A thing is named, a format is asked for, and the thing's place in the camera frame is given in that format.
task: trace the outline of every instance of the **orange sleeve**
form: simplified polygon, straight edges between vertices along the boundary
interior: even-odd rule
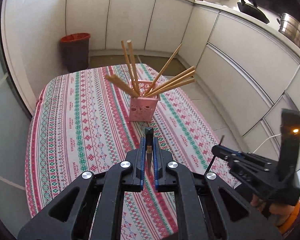
[[[280,233],[283,235],[293,224],[293,222],[298,217],[300,211],[300,203],[298,202],[297,205],[294,207],[294,210],[292,211],[291,215],[288,217],[288,219],[278,227]]]

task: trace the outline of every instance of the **blue gripper pad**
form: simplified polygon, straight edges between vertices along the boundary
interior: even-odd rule
[[[158,159],[157,159],[157,146],[158,142],[156,143],[156,140],[158,141],[157,137],[153,138],[153,173],[154,173],[154,186],[155,189],[158,190],[158,179],[159,179],[159,169],[158,169]]]
[[[143,185],[145,182],[145,162],[146,162],[146,139],[143,137],[143,145],[141,152],[141,163],[140,163],[140,188],[143,190]]]

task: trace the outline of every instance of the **stainless steel pot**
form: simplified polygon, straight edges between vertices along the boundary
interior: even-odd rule
[[[300,22],[287,13],[283,13],[277,21],[280,24],[279,32],[300,48]]]

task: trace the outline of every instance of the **floor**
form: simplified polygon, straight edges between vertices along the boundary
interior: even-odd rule
[[[167,60],[168,58],[164,57],[150,57],[141,55],[135,56],[136,63],[142,62],[147,64],[158,72],[161,70]],[[125,64],[123,55],[94,56],[90,58],[89,68],[119,64]],[[184,70],[185,67],[177,59],[173,59],[166,71],[163,72],[163,75],[169,79],[175,75],[178,75]],[[240,147],[234,139],[234,136],[228,128],[225,120],[219,114],[218,110],[215,108],[214,104],[211,102],[203,89],[196,82],[185,85],[181,87],[181,89],[188,95],[190,100],[210,125],[211,129],[214,130],[217,137],[221,139],[223,135],[225,136],[222,144],[233,150],[240,150]]]
[[[167,57],[152,57],[152,56],[135,56],[135,62],[142,62],[152,67],[156,71],[160,71],[164,64],[168,61]],[[89,68],[120,65],[125,64],[124,55],[112,55],[112,56],[93,56],[90,57]],[[182,71],[185,71],[185,67],[176,58],[172,59],[169,67],[163,72],[166,76],[176,76]]]
[[[235,151],[241,150],[230,129],[226,125],[225,120],[223,120],[222,116],[203,89],[196,82],[182,86],[181,89],[188,95],[217,137],[221,139],[223,135],[225,136],[222,145]]]

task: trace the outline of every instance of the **striped tablecloth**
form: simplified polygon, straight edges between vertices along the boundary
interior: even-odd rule
[[[137,64],[140,79],[157,72]],[[191,171],[204,173],[217,138],[181,89],[165,92],[151,123],[129,122],[129,96],[104,76],[128,83],[126,65],[88,69],[53,79],[41,92],[32,118],[26,153],[26,195],[36,215],[83,171],[100,173],[138,148],[144,128],[154,128],[160,147]],[[222,160],[212,170],[229,185],[235,179]],[[125,193],[121,239],[162,239],[178,230],[173,193],[157,193],[153,176],[141,193]]]

